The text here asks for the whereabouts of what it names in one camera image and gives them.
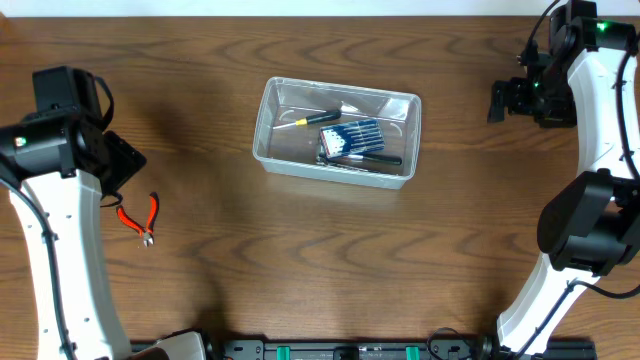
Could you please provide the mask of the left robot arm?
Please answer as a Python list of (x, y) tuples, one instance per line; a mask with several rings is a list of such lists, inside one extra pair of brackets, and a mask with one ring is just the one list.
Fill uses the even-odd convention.
[(1, 130), (1, 183), (27, 246), (40, 359), (127, 359), (101, 239), (101, 201), (146, 163), (80, 115), (34, 116)]

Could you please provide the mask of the precision screwdriver set case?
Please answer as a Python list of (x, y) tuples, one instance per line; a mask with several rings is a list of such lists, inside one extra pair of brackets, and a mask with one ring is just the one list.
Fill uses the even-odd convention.
[(328, 158), (365, 154), (385, 148), (379, 121), (367, 119), (341, 123), (320, 129), (320, 141)]

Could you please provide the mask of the yellow black screwdriver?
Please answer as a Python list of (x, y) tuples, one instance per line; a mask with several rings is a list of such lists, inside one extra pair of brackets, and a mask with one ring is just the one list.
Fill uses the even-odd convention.
[(300, 127), (300, 126), (307, 126), (307, 125), (312, 125), (312, 124), (317, 124), (317, 123), (333, 121), (333, 120), (339, 119), (341, 117), (341, 115), (342, 115), (342, 111), (341, 110), (325, 111), (325, 112), (322, 112), (322, 113), (306, 116), (304, 118), (301, 118), (301, 119), (296, 120), (296, 121), (291, 122), (291, 123), (278, 125), (278, 126), (275, 127), (275, 130), (288, 128), (288, 127)]

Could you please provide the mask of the small hammer black handle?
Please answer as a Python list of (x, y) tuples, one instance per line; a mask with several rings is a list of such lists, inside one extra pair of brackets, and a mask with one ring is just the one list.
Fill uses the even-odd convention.
[(344, 157), (328, 158), (325, 154), (316, 156), (316, 161), (320, 165), (362, 168), (365, 163), (385, 164), (400, 166), (403, 160), (397, 156), (386, 156), (378, 154), (351, 154)]

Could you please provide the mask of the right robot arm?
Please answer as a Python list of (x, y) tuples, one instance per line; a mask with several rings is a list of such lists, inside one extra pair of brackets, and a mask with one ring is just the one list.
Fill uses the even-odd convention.
[(634, 80), (639, 36), (631, 24), (579, 15), (569, 6), (550, 17), (550, 49), (528, 40), (524, 78), (492, 86), (487, 120), (527, 115), (542, 128), (576, 127), (575, 179), (542, 210), (536, 266), (497, 319), (484, 359), (544, 357), (550, 335), (587, 289), (639, 251), (639, 126)]

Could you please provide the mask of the silver combination wrench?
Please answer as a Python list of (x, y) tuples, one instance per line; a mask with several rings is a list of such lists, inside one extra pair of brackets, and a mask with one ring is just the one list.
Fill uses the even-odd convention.
[(352, 171), (352, 172), (381, 174), (381, 172), (379, 172), (379, 171), (369, 170), (369, 169), (365, 169), (365, 168), (361, 168), (361, 167), (354, 167), (354, 166), (345, 165), (345, 164), (340, 164), (340, 163), (331, 162), (331, 161), (328, 161), (328, 160), (327, 161), (318, 161), (317, 165), (324, 166), (324, 167), (341, 169), (341, 170), (345, 170), (345, 171)]

